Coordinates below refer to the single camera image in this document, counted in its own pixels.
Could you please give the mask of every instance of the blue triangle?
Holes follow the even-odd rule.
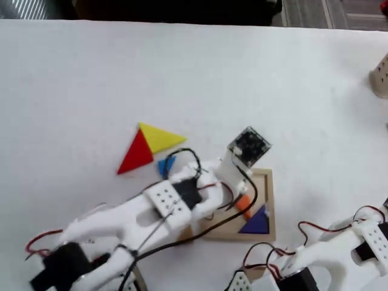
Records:
[[[240,229],[239,233],[254,233],[265,235],[269,233],[269,222],[266,205],[263,205],[250,220]]]
[[[169,162],[167,163],[167,172],[169,172],[171,170],[172,165],[175,162],[175,159],[176,159],[176,156],[172,156],[169,159]],[[164,179],[164,177],[163,177],[163,170],[164,170],[164,164],[165,163],[166,163],[166,159],[162,159],[161,161],[158,161],[159,174],[162,176],[163,179]]]

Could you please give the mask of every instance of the wooden tray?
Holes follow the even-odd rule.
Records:
[[[267,216],[269,219],[269,233],[266,233],[266,234],[239,233],[241,228],[247,222],[245,217],[240,216],[228,222],[227,224],[211,231],[209,234],[205,236],[206,238],[228,239],[228,240],[238,240],[238,241],[275,241],[276,240],[272,170],[252,169],[252,172],[253,172],[252,181],[257,186],[259,197],[255,205],[250,209],[250,211],[254,214],[264,204],[266,205]],[[252,187],[249,189],[247,194],[251,198],[253,198],[254,191]],[[203,219],[200,222],[201,230],[208,229],[215,223],[220,222],[225,218],[228,218],[230,215],[233,215],[238,211],[239,210],[235,208],[231,208],[228,211],[215,213],[212,220]]]

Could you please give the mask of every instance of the red wire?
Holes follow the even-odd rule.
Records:
[[[349,227],[352,227],[351,224],[349,224],[348,226],[345,226],[343,227],[342,229],[325,229],[324,227],[321,227],[319,225],[316,225],[312,222],[309,222],[309,221],[301,221],[298,223],[298,228],[299,230],[301,231],[301,233],[304,235],[305,237],[305,241],[304,241],[304,246],[307,244],[307,242],[309,241],[309,237],[307,236],[307,233],[302,229],[301,225],[302,224],[307,224],[308,226],[312,226],[312,227],[315,227],[316,229],[319,229],[319,230],[322,230],[323,232],[330,232],[330,233],[335,233],[335,232],[343,232],[344,230],[348,229]]]
[[[29,253],[30,255],[34,255],[36,253],[38,253],[40,256],[47,256],[47,254],[43,254],[43,252],[50,252],[49,249],[40,249],[40,250],[33,250],[31,249],[31,245],[33,243],[35,243],[36,241],[40,240],[41,238],[44,238],[45,236],[48,236],[48,235],[56,235],[57,233],[61,233],[63,232],[63,229],[57,229],[57,230],[51,230],[49,232],[44,232],[44,233],[41,233],[40,235],[34,237],[33,239],[31,239],[28,244],[25,246],[25,251],[27,253]]]
[[[270,254],[272,254],[272,252],[276,252],[279,256],[284,256],[284,255],[294,255],[295,252],[286,252],[285,250],[282,250],[282,249],[279,249],[277,247],[274,247],[272,244],[270,244],[269,242],[259,242],[257,244],[254,244],[253,246],[251,246],[248,250],[248,252],[246,253],[243,261],[242,261],[242,266],[247,268],[247,269],[253,269],[255,267],[266,267],[268,268],[268,270],[271,272],[272,276],[275,278],[275,279],[280,279],[282,276],[280,274],[280,270],[278,268],[278,266],[274,265],[274,264],[269,264],[269,258],[267,258],[267,262],[265,264],[253,264],[253,265],[247,265],[246,262],[247,262],[247,259],[248,259],[248,256],[250,254],[250,252],[252,251],[252,249],[256,246],[260,246],[260,245],[267,245],[267,246],[270,246],[272,248]]]
[[[359,209],[356,211],[356,213],[354,214],[353,220],[356,218],[358,212],[359,212],[361,209],[363,209],[363,208],[370,208],[370,209],[373,209],[374,211],[378,212],[378,213],[381,215],[381,217],[382,217],[382,219],[383,219],[383,222],[386,221],[386,215],[384,214],[384,212],[382,212],[379,208],[377,208],[377,207],[375,207],[375,206],[371,206],[371,205],[365,205],[365,206],[362,206],[361,208],[359,208]]]

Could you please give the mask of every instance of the white table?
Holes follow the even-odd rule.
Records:
[[[329,226],[387,197],[388,101],[367,81],[387,33],[0,21],[0,42],[3,290],[28,290],[35,234],[158,179],[155,165],[115,175],[138,121],[186,135],[202,159],[257,129],[273,144],[256,166],[273,169],[279,246],[303,242],[299,220]],[[223,290],[247,248],[202,240],[139,266],[150,290]]]

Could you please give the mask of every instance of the white robotic arm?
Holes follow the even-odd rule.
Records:
[[[351,227],[327,239],[325,236],[308,247],[296,249],[271,264],[280,269],[281,278],[269,272],[249,282],[243,271],[237,271],[227,290],[252,291],[319,291],[309,266],[325,267],[331,276],[329,291],[356,291],[388,273],[388,223],[373,213],[356,221]]]
[[[60,280],[66,286],[63,290],[71,291],[99,290],[111,285],[112,280],[117,280],[129,266],[133,266],[138,256],[176,239],[182,229],[230,200],[230,193],[224,193],[223,184],[232,191],[233,199],[245,192],[244,179],[252,174],[249,168],[269,148],[270,144],[248,127],[228,146],[223,160],[199,162],[192,150],[178,150],[175,153],[182,150],[192,152],[197,162],[146,188],[120,206],[76,219],[59,237],[57,250],[44,259],[48,275],[39,274],[33,279],[33,289],[46,290],[48,284],[44,276],[63,272],[63,266],[67,265],[70,265],[71,275],[56,278],[52,285],[58,285]],[[74,243],[98,236],[115,236],[119,244],[106,263],[90,270],[83,262],[84,269],[78,270],[79,267],[74,267],[78,258],[73,258],[72,252],[82,251],[77,250]],[[73,248],[70,253],[67,253],[67,245]]]
[[[195,175],[195,170],[187,166],[169,180],[149,187],[120,206],[70,224],[60,236],[59,246],[69,241],[82,242],[96,236],[117,236],[120,239],[120,245],[110,259],[74,283],[72,291],[97,290],[124,273],[133,262],[135,254],[140,255],[176,238],[190,223],[214,212],[224,201],[224,191],[211,168],[205,170],[207,172],[199,177],[196,187],[200,189],[209,184],[215,185],[199,191],[202,201],[193,209],[188,207],[174,188],[174,185]],[[155,209],[159,218],[155,218]]]

